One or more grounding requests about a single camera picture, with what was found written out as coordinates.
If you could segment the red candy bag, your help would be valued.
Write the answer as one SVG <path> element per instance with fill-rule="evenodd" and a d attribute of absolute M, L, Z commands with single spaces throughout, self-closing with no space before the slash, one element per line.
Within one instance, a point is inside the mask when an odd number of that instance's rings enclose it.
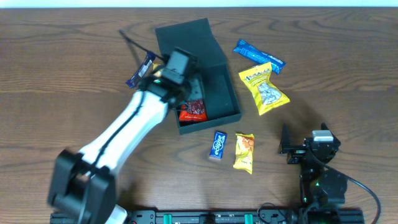
<path fill-rule="evenodd" d="M 179 121 L 207 121 L 205 104 L 202 99 L 188 101 L 180 108 Z"/>

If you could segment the dark green box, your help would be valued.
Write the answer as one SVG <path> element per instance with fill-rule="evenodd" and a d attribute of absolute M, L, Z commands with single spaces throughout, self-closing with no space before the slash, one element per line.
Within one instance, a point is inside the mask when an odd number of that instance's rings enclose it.
<path fill-rule="evenodd" d="M 179 47 L 198 57 L 208 120 L 177 121 L 180 134 L 214 128 L 241 119 L 227 59 L 214 38 L 207 18 L 155 29 L 159 50 L 169 54 Z"/>

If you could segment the large yellow snack bag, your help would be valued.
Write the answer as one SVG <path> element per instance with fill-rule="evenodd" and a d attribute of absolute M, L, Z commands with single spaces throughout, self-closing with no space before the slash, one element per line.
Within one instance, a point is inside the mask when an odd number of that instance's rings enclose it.
<path fill-rule="evenodd" d="M 240 79 L 254 98 L 260 116 L 290 102 L 287 95 L 270 82 L 271 73 L 270 62 L 239 72 Z"/>

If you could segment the blue snack bar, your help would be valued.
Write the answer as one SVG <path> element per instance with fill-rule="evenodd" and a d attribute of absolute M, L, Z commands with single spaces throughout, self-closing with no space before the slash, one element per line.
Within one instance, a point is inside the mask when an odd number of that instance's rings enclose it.
<path fill-rule="evenodd" d="M 263 64 L 263 63 L 271 63 L 272 71 L 276 73 L 277 75 L 282 71 L 283 67 L 285 66 L 285 62 L 282 61 L 281 59 L 262 52 L 255 48 L 253 45 L 247 43 L 243 39 L 239 39 L 235 48 L 233 49 L 233 52 L 238 53 L 242 55 L 245 58 L 248 58 L 249 60 L 252 60 L 253 62 L 256 62 L 257 64 Z"/>

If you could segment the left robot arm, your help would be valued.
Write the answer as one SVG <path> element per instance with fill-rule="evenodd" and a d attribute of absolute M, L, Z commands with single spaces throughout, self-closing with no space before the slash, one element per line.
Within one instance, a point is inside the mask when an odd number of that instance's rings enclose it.
<path fill-rule="evenodd" d="M 125 223 L 128 212 L 117 204 L 116 179 L 127 158 L 170 109 L 202 95 L 199 73 L 171 78 L 160 71 L 143 78 L 99 137 L 77 153 L 64 149 L 57 156 L 48 204 L 75 223 Z"/>

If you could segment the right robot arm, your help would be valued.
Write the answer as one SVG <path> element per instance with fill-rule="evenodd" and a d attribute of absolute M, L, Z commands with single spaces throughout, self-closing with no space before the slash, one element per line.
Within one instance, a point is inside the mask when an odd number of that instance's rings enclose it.
<path fill-rule="evenodd" d="M 334 209 L 345 203 L 347 178 L 326 167 L 340 145 L 325 123 L 301 145 L 291 144 L 288 127 L 283 125 L 279 152 L 287 155 L 288 164 L 300 166 L 300 199 L 305 205 Z"/>

